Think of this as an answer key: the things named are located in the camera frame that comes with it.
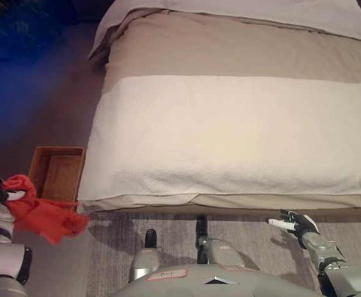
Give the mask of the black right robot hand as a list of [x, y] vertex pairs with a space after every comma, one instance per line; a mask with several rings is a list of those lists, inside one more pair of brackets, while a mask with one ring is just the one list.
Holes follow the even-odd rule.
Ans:
[[319, 233], [316, 223], [308, 215], [301, 215], [285, 209], [280, 210], [280, 215], [281, 219], [267, 218], [265, 222], [293, 234], [298, 239], [302, 249], [306, 249], [302, 241], [302, 236], [305, 233]]

